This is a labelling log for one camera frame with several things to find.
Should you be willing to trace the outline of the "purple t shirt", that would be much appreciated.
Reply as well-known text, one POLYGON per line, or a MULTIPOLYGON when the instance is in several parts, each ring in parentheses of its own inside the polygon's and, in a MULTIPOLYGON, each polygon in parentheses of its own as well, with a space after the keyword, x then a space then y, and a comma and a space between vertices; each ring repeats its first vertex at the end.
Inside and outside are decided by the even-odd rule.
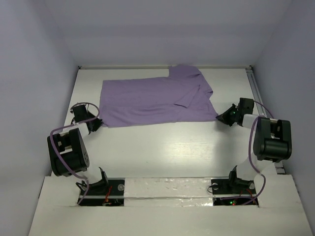
POLYGON ((215 121, 212 95, 197 67, 171 66, 167 77, 103 81, 100 118, 107 127, 215 121))

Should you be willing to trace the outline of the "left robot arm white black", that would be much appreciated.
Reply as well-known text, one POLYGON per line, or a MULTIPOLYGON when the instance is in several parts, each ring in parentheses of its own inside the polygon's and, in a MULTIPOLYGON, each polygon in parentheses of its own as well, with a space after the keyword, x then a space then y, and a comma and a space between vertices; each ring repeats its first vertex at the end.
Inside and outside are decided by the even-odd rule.
POLYGON ((88 178, 80 175, 90 166, 90 159, 83 138, 103 126, 99 118, 100 109, 91 102, 79 102, 70 108, 73 118, 69 125, 52 130, 47 137, 49 157, 53 174, 56 176, 75 176, 81 182, 77 186, 88 191, 88 178))

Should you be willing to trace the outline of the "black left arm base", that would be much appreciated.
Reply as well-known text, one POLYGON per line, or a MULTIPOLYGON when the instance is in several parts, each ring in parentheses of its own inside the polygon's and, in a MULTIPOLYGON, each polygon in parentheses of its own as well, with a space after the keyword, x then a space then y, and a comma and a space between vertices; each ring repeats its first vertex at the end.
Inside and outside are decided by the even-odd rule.
POLYGON ((124 206, 125 179, 110 178, 105 185, 102 180, 90 184, 88 192, 86 183, 76 183, 80 189, 78 204, 85 207, 122 207, 124 206))

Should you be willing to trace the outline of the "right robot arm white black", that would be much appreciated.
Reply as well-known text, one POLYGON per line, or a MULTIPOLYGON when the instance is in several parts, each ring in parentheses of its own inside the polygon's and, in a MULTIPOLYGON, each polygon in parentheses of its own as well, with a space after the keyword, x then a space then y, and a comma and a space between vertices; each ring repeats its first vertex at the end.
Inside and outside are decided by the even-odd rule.
POLYGON ((212 179, 210 189, 215 195, 238 194, 254 189, 254 179, 273 163, 287 160, 292 154, 291 124, 288 120, 254 115, 254 104, 261 103, 240 98, 216 119, 225 125, 237 124, 250 129, 248 157, 236 165, 228 178, 212 179))

